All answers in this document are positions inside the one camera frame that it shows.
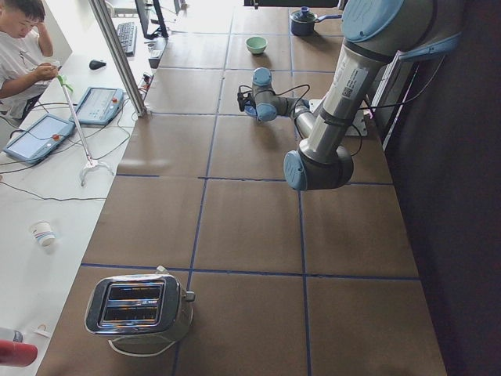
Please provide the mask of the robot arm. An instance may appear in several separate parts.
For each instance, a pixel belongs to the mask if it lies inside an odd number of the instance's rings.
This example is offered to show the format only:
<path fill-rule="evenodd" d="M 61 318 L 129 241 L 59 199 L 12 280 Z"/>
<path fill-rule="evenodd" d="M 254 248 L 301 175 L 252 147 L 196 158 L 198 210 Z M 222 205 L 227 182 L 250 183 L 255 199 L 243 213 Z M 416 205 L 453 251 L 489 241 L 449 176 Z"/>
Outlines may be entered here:
<path fill-rule="evenodd" d="M 278 116 L 294 121 L 302 139 L 288 152 L 283 173 L 295 190 L 328 190 L 343 186 L 354 165 L 341 141 L 352 125 L 379 70 L 400 60 L 429 60 L 457 47 L 463 1 L 350 1 L 341 17 L 343 44 L 333 83 L 312 110 L 302 99 L 282 97 L 272 88 L 269 69 L 252 77 L 250 106 L 259 121 Z"/>

